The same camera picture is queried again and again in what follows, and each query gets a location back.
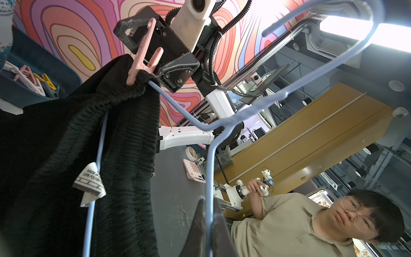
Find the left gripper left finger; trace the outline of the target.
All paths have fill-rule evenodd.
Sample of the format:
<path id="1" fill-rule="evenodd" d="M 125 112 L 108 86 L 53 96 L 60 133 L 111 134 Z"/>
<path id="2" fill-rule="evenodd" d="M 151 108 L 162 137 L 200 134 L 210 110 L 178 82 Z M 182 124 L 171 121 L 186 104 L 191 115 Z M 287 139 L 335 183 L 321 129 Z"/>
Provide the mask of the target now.
<path id="1" fill-rule="evenodd" d="M 195 210 L 181 257 L 205 257 L 206 223 L 205 199 L 201 198 Z"/>

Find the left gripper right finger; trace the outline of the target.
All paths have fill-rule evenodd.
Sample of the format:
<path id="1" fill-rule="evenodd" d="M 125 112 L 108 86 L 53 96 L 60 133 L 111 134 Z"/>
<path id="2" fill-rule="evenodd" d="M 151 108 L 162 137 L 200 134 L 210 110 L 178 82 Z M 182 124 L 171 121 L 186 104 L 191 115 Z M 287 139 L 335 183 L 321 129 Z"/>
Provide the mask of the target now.
<path id="1" fill-rule="evenodd" d="M 217 199 L 214 199 L 213 223 L 211 226 L 211 252 L 213 257 L 237 257 L 226 224 L 226 219 Z"/>

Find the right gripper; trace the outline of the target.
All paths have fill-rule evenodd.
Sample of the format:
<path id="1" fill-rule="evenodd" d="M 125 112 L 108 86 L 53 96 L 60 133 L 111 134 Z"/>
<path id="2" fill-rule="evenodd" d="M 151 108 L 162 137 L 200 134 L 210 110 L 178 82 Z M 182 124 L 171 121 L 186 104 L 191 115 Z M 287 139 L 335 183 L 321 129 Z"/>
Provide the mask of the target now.
<path id="1" fill-rule="evenodd" d="M 156 27 L 145 56 L 147 64 L 158 47 L 164 53 L 154 71 L 153 76 L 175 93 L 184 86 L 199 68 L 200 62 L 175 35 L 169 25 L 151 7 L 147 6 L 135 16 L 118 21 L 113 33 L 131 51 L 137 53 L 142 38 L 146 35 L 147 25 L 151 18 L 156 19 Z"/>

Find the pink clothespin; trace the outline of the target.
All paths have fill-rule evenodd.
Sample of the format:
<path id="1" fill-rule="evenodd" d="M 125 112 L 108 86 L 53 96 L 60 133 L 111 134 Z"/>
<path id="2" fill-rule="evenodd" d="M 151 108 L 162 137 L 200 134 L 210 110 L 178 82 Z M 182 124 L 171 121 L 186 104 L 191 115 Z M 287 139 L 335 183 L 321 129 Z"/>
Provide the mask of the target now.
<path id="1" fill-rule="evenodd" d="M 135 83 L 136 76 L 137 76 L 137 74 L 139 73 L 140 70 L 144 70 L 147 73 L 153 75 L 154 71 L 155 71 L 155 69 L 156 69 L 156 67 L 157 67 L 157 65 L 158 65 L 158 63 L 159 63 L 159 61 L 160 61 L 160 59 L 161 59 L 161 57 L 164 53 L 164 49 L 162 47 L 158 47 L 154 51 L 154 53 L 153 53 L 151 59 L 148 61 L 148 63 L 147 64 L 144 63 L 144 59 L 145 59 L 145 56 L 148 52 L 148 48 L 149 48 L 149 45 L 150 45 L 154 30 L 155 30 L 155 27 L 156 27 L 156 19 L 151 18 L 148 22 L 148 25 L 147 25 L 148 31 L 147 31 L 146 35 L 142 38 L 141 44 L 140 44 L 140 46 L 137 50 L 137 53 L 135 55 L 133 64 L 132 64 L 132 66 L 131 66 L 131 68 L 128 72 L 128 77 L 127 77 L 127 80 L 126 80 L 126 84 L 128 86 L 132 86 Z"/>

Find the black shorts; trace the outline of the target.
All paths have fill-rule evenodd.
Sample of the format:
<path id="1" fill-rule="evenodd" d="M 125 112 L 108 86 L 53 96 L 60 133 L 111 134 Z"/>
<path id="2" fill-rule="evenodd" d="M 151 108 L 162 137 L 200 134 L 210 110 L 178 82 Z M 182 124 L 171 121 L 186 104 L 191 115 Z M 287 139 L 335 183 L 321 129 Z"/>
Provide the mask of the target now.
<path id="1" fill-rule="evenodd" d="M 139 72 L 126 84 L 132 57 L 112 60 L 68 97 L 1 111 L 1 256 L 79 257 L 87 209 L 73 184 L 97 158 L 108 117 L 92 230 L 93 257 L 156 257 L 150 180 L 159 94 Z"/>

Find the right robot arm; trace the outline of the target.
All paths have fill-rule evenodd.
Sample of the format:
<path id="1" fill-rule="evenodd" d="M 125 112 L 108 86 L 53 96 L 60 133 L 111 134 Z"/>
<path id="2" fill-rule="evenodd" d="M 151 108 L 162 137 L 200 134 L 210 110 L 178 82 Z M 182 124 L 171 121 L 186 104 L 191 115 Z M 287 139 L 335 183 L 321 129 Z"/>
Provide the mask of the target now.
<path id="1" fill-rule="evenodd" d="M 213 14 L 222 1 L 186 1 L 165 18 L 147 6 L 135 16 L 120 20 L 113 32 L 135 55 L 126 83 L 131 86 L 141 71 L 155 77 L 157 87 L 169 93 L 193 80 L 217 118 L 234 114 L 226 93 L 216 87 L 211 70 L 214 41 L 222 35 Z"/>

